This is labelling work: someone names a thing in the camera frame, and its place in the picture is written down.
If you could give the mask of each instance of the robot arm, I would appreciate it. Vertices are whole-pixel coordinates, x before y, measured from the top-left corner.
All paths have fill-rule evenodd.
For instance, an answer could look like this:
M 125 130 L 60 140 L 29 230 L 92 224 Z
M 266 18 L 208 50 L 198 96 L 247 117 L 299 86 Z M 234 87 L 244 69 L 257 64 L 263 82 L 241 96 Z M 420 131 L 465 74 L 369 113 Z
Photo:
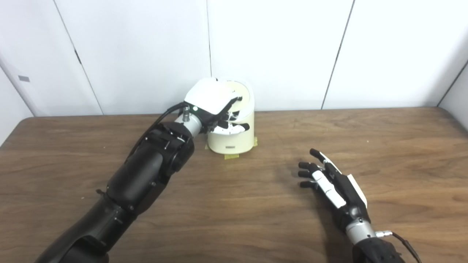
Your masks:
M 394 246 L 381 239 L 393 235 L 403 242 L 418 263 L 418 255 L 404 240 L 391 231 L 374 231 L 371 219 L 367 213 L 367 200 L 361 188 L 352 175 L 343 175 L 341 171 L 321 152 L 311 149 L 310 154 L 317 158 L 323 167 L 310 162 L 300 162 L 299 177 L 308 178 L 301 182 L 302 188 L 320 190 L 333 204 L 333 220 L 335 225 L 353 243 L 354 263 L 404 263 Z
M 215 78 L 200 80 L 184 102 L 168 109 L 137 141 L 111 177 L 106 191 L 36 263 L 107 263 L 109 252 L 138 215 L 146 211 L 194 152 L 193 138 L 213 131 L 239 94 Z M 161 122 L 182 110 L 174 122 Z

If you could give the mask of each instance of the yellow tape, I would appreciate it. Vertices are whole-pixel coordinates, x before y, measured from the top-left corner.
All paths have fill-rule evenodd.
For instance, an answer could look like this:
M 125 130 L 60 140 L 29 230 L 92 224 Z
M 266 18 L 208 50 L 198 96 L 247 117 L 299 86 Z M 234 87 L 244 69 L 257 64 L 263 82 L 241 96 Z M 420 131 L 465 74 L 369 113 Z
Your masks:
M 224 155 L 224 159 L 227 160 L 227 159 L 234 159 L 234 158 L 239 158 L 239 155 L 238 154 L 225 154 Z

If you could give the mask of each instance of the wooden table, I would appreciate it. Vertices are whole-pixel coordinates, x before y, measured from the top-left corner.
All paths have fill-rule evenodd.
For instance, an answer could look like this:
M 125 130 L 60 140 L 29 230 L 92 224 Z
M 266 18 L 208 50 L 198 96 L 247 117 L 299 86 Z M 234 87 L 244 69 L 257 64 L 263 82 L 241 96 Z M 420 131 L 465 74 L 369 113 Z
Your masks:
M 95 189 L 154 120 L 22 121 L 0 148 L 0 261 L 33 262 L 96 202 Z M 192 158 L 111 262 L 351 262 L 326 200 L 297 186 L 297 163 L 315 161 L 311 147 L 354 174 L 375 230 L 410 240 L 424 263 L 468 261 L 468 133 L 444 110 L 257 112 L 255 132 L 259 146 L 230 160 L 197 137 Z

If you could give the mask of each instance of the black cable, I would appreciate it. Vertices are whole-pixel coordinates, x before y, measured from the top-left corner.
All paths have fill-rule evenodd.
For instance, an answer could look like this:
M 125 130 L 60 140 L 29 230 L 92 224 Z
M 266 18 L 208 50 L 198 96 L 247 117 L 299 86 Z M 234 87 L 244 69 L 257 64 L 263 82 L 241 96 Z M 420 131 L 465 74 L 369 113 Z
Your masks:
M 127 156 L 127 159 L 135 153 L 135 151 L 137 150 L 138 146 L 141 144 L 141 142 L 145 139 L 145 137 L 148 135 L 148 133 L 153 130 L 156 125 L 159 124 L 159 122 L 161 122 L 162 119 L 164 119 L 169 113 L 175 111 L 175 110 L 178 110 L 178 109 L 182 109 L 183 107 L 185 107 L 186 104 L 181 102 L 179 104 L 176 104 L 172 107 L 170 107 L 169 109 L 167 109 L 161 116 L 159 116 L 158 119 L 156 119 L 156 121 L 151 125 L 149 126 L 149 128 L 146 130 L 146 132 L 144 132 L 141 137 L 138 139 L 137 143 L 133 146 L 132 150 L 130 151 L 130 153 L 128 154 Z
M 405 240 L 404 238 L 402 238 L 399 235 L 395 234 L 395 232 L 393 232 L 392 235 L 403 243 L 403 245 L 406 247 L 406 249 L 411 253 L 411 255 L 413 255 L 414 259 L 416 259 L 417 263 L 422 263 L 421 259 L 419 259 L 419 256 L 417 255 L 417 253 L 413 249 L 413 247 L 410 245 L 408 240 Z

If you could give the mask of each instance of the cream-colored container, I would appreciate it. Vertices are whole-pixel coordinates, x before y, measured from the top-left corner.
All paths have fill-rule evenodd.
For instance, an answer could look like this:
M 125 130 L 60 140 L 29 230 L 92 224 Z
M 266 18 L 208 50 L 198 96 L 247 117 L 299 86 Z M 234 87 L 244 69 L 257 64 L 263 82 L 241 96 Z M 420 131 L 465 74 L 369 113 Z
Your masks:
M 249 124 L 249 129 L 237 134 L 208 134 L 208 146 L 215 153 L 239 154 L 248 152 L 254 146 L 254 94 L 251 86 L 244 80 L 236 78 L 222 78 L 219 81 L 242 95 L 242 101 L 234 103 L 229 112 L 239 111 L 233 124 Z

